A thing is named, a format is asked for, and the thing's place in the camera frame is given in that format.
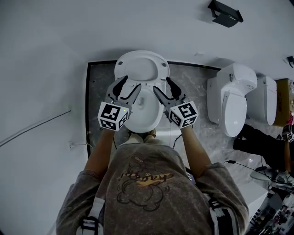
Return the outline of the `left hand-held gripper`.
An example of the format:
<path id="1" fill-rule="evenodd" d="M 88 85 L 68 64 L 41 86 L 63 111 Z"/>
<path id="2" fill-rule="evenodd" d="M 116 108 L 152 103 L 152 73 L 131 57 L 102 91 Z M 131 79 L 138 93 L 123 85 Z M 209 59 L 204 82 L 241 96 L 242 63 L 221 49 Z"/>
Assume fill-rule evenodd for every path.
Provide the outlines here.
<path id="1" fill-rule="evenodd" d="M 130 118 L 132 105 L 141 91 L 141 84 L 136 85 L 126 97 L 118 99 L 127 79 L 127 75 L 117 78 L 108 87 L 97 116 L 100 127 L 119 131 Z"/>

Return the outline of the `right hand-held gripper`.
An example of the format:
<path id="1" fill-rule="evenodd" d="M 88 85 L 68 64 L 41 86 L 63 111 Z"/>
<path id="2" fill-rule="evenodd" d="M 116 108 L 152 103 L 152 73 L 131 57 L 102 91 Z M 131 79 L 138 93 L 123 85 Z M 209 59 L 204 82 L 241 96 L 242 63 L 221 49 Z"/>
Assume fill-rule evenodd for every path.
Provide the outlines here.
<path id="1" fill-rule="evenodd" d="M 182 101 L 186 98 L 186 89 L 173 78 L 167 77 L 166 81 L 170 86 L 171 98 L 157 86 L 153 86 L 153 92 L 166 108 L 168 119 L 180 129 L 194 124 L 199 115 L 194 101 Z M 171 105 L 172 100 L 180 101 L 179 105 Z"/>

